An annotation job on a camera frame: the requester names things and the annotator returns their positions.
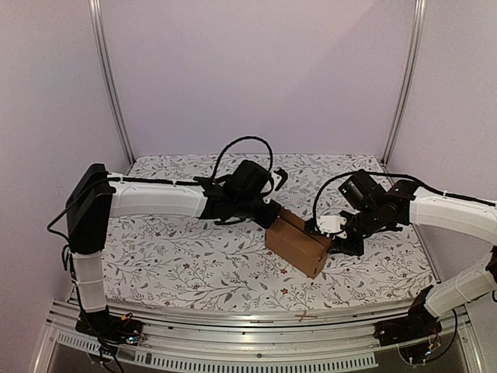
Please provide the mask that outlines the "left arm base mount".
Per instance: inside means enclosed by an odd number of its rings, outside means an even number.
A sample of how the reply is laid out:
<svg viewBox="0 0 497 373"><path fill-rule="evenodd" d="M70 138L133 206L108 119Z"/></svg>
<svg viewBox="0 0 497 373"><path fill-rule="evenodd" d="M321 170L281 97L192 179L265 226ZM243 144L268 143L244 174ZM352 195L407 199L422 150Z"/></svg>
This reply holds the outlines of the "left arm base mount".
<svg viewBox="0 0 497 373"><path fill-rule="evenodd" d="M137 345L142 339L144 324L131 312L115 316L109 309L99 312L80 311L75 330L112 345Z"/></svg>

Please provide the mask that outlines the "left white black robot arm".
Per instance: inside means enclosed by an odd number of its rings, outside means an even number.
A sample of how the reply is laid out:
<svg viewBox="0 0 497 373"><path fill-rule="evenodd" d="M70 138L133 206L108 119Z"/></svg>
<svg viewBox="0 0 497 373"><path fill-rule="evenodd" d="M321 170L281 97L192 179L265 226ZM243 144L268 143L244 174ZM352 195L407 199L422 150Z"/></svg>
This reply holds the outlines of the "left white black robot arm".
<svg viewBox="0 0 497 373"><path fill-rule="evenodd" d="M66 203L68 248L87 327L99 337L116 328L114 318L104 312L102 251L111 218L178 215L216 225L250 220L268 229L282 209L274 194L286 181L284 170L269 171L251 160L231 174L191 181L129 177L109 173L102 164L90 166Z"/></svg>

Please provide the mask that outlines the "brown cardboard box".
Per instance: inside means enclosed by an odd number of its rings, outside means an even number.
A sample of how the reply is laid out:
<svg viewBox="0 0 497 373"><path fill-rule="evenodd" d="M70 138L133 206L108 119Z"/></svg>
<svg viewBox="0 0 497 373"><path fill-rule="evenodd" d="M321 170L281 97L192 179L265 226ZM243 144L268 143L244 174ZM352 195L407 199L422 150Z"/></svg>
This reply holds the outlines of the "brown cardboard box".
<svg viewBox="0 0 497 373"><path fill-rule="evenodd" d="M311 279L325 266L332 240L304 231L304 220L283 209L265 234L266 247Z"/></svg>

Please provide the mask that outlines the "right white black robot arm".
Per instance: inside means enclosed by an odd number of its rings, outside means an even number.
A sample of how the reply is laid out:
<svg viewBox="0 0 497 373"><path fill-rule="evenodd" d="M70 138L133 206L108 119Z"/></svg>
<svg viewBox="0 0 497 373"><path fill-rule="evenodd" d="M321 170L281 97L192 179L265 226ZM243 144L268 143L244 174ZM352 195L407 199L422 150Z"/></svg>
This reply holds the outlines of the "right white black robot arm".
<svg viewBox="0 0 497 373"><path fill-rule="evenodd" d="M350 214L321 215L320 233L351 246L381 231L425 225L469 235L496 245L496 204L435 190L420 180L403 176L389 190L374 181L374 174L351 172L339 192L354 209ZM419 338L440 316L496 291L496 251L441 284L422 290L402 320L401 331Z"/></svg>

